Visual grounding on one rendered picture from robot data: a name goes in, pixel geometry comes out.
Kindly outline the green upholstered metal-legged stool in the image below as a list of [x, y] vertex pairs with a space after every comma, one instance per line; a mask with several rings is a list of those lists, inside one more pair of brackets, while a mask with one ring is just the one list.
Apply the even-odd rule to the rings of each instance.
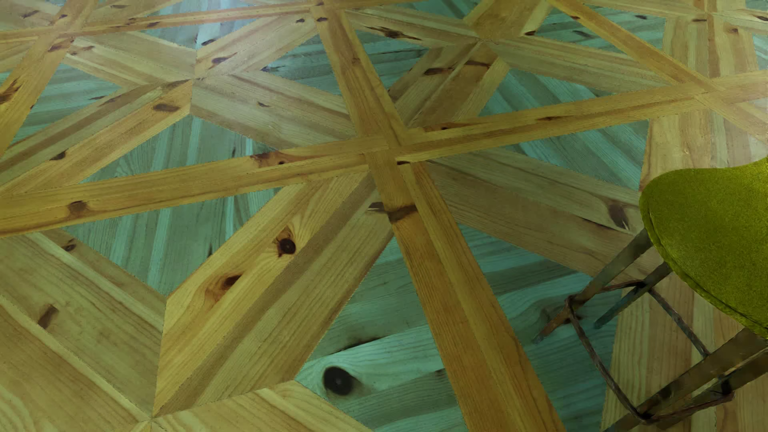
[[[569, 322], [593, 364], [628, 413], [604, 432], [638, 426], [667, 429], [698, 411], [730, 402], [768, 374], [768, 156], [730, 168], [687, 168], [661, 174], [640, 194], [643, 228], [562, 310], [534, 342]], [[708, 350], [655, 286], [676, 274], [694, 292], [743, 326]], [[597, 294], [629, 288], [595, 328], [645, 295], [683, 331], [702, 359], [640, 405], [622, 391], [594, 350], [576, 311]]]

